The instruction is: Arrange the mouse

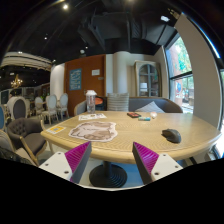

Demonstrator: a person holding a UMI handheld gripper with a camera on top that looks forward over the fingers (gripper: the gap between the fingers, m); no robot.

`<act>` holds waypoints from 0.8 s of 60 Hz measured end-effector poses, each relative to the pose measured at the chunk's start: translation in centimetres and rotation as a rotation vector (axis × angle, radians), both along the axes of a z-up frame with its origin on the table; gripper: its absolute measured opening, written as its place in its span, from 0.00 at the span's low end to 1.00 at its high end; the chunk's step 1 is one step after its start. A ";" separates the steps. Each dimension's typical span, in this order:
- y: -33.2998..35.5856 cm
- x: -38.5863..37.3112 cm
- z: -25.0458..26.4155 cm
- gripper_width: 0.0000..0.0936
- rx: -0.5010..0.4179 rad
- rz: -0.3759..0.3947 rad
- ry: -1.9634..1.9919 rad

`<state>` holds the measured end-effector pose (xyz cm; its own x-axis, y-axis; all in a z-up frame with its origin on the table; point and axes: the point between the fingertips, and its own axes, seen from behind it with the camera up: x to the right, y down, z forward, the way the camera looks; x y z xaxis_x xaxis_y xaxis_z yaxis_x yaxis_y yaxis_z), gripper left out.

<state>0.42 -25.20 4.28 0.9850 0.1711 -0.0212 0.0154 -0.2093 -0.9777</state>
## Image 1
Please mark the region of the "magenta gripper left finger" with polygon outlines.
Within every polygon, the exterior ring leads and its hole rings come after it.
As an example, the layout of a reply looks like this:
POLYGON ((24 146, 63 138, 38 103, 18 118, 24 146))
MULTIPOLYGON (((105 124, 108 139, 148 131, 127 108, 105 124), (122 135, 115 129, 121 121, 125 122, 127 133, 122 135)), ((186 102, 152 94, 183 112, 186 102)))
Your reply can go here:
POLYGON ((40 165, 40 168, 78 184, 85 170, 91 151, 91 143, 86 142, 66 153, 55 153, 40 165))

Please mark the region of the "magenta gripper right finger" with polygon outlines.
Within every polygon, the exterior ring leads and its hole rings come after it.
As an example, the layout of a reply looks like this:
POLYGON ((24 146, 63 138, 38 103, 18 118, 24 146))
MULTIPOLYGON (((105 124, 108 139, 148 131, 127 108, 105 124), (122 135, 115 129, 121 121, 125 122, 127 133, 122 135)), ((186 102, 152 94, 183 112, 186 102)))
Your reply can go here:
POLYGON ((182 169, 168 154, 157 154, 137 142, 133 143, 132 153, 145 185, 182 169))

